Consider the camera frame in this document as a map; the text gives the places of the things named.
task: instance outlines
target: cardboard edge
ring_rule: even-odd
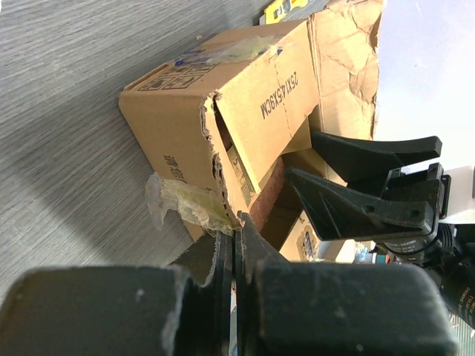
[[[219,101],[223,98],[223,94],[216,92],[215,95],[213,96],[213,101],[214,104],[216,104],[217,109],[220,110],[220,103]],[[251,164],[249,162],[249,159],[247,155],[245,154],[244,147],[239,139],[236,139],[236,137],[233,137],[232,132],[229,132],[229,135],[231,136],[232,144],[235,147],[235,150],[237,152],[237,155],[240,157],[241,162],[243,163],[244,169],[247,172],[247,176],[249,177],[249,181],[251,182],[252,187],[254,188],[254,192],[256,194],[259,194],[261,192],[261,187],[259,186],[259,179],[255,176],[254,170],[249,169],[251,167]]]
[[[214,137],[212,136],[211,131],[209,130],[209,123],[207,122],[207,119],[209,119],[207,116],[210,115],[210,113],[212,115],[212,119],[215,119],[214,112],[213,112],[213,104],[214,104],[216,95],[218,95],[218,92],[215,90],[212,93],[210,93],[208,96],[204,96],[203,101],[201,102],[201,105],[200,105],[201,133],[203,137],[211,145],[212,167],[213,167],[212,173],[217,184],[217,189],[219,189],[221,193],[225,214],[231,221],[232,225],[236,225],[236,224],[241,225],[240,220],[238,219],[237,215],[233,212],[235,209],[232,206],[232,202],[230,202],[230,199],[229,199],[229,192],[226,185],[226,179],[224,178],[224,175],[223,175],[223,164],[221,162],[221,156],[220,156],[220,153],[215,149],[216,142],[214,140]],[[223,154],[225,155],[224,159],[228,159],[224,146],[223,146]]]
[[[315,75],[315,80],[317,82],[317,88],[318,88],[318,121],[320,125],[320,130],[322,132],[325,132],[325,127],[324,127],[324,120],[322,119],[323,117],[323,110],[321,107],[321,77],[320,77],[320,72],[321,72],[321,67],[320,67],[320,47],[317,44],[317,39],[315,37],[315,14],[313,13],[310,15],[310,17],[307,19],[307,31],[308,31],[308,37],[309,37],[309,43],[310,43],[310,51],[312,55],[312,63],[313,63],[313,74]],[[312,127],[310,129],[310,140],[311,140],[311,133],[312,133]],[[328,177],[329,176],[329,169],[328,165],[324,166],[324,176]]]
[[[379,66],[379,36],[381,33],[381,20],[383,17],[384,6],[386,1],[385,0],[377,0],[378,3],[381,4],[381,13],[379,14],[378,19],[373,27],[373,30],[370,34],[370,39],[374,41],[373,43],[373,50],[376,54],[376,61],[378,62],[378,87],[379,87],[379,79],[381,75],[381,67]],[[376,91],[375,96],[373,97],[373,104],[374,104],[374,114],[373,114],[373,121],[371,122],[370,127],[370,136],[371,139],[374,139],[374,135],[376,133],[376,127],[378,126],[378,91]]]

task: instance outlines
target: white wall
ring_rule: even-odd
[[[387,0],[376,139],[437,135],[445,169],[475,163],[475,0]]]

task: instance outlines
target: clear tape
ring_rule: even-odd
[[[175,65],[200,63],[217,65],[220,63],[250,61],[268,51],[279,55],[284,50],[283,45],[278,44],[281,39],[280,36],[255,36],[227,44],[224,48],[217,50],[192,50],[178,57],[175,60]]]
[[[163,179],[153,173],[145,185],[145,198],[154,225],[163,229],[168,210],[175,210],[183,220],[200,225],[212,236],[217,232],[232,236],[231,221],[226,216],[223,199],[215,191],[193,187],[184,182]]]

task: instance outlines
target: black plastic bracket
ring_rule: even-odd
[[[202,286],[179,266],[30,271],[0,308],[0,355],[221,355],[231,285],[224,234]]]
[[[450,177],[435,163],[426,171],[403,174],[401,168],[440,156],[437,137],[401,142],[346,139],[312,133],[312,146],[347,187],[288,168],[286,178],[300,197],[321,240],[389,242],[423,237],[423,249],[437,234],[446,211]]]

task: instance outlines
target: cardboard flap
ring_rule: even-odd
[[[373,136],[383,0],[332,0],[309,19],[320,112],[310,126],[359,139]]]
[[[275,46],[278,50],[256,58],[216,98],[256,191],[275,158],[318,104],[306,22],[300,22]]]
[[[249,209],[241,193],[241,184],[238,182],[217,127],[214,114],[214,96],[215,94],[206,97],[201,105],[202,133],[212,150],[212,175],[219,187],[219,192],[223,196],[226,215],[234,225],[238,223],[236,213]]]

